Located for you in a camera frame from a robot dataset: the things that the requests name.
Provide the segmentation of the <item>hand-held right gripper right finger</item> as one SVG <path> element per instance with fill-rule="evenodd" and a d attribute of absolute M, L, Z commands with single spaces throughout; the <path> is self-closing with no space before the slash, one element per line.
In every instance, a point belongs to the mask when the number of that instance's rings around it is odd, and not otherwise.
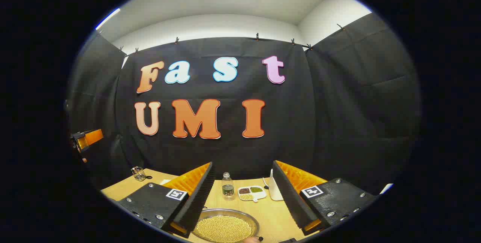
<path fill-rule="evenodd" d="M 273 161 L 272 176 L 304 235 L 344 223 L 377 199 L 343 178 L 325 180 L 278 160 Z"/>

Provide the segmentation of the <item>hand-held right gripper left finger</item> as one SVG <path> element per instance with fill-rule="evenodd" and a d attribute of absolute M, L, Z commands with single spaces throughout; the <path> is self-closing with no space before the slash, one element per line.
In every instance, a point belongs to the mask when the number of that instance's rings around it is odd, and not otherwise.
<path fill-rule="evenodd" d="M 148 183 L 117 203 L 156 229 L 188 238 L 214 181 L 214 165 L 209 162 L 168 183 Z"/>

